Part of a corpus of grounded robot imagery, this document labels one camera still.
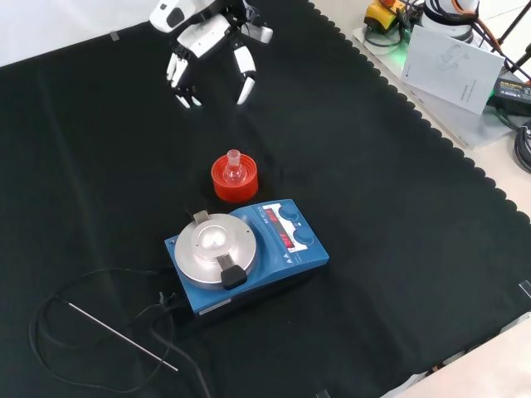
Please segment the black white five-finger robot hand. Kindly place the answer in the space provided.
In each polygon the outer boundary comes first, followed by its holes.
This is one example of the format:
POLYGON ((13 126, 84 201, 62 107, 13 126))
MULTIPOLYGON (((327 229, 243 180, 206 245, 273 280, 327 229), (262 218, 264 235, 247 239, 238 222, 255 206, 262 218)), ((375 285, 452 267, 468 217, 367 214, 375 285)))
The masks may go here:
POLYGON ((159 32, 174 34, 166 80, 181 106, 190 109, 202 102, 190 78, 192 65, 225 42, 231 44, 242 84, 236 102, 244 104, 256 83, 256 65, 239 34, 250 21, 244 1, 160 1, 149 15, 159 32))

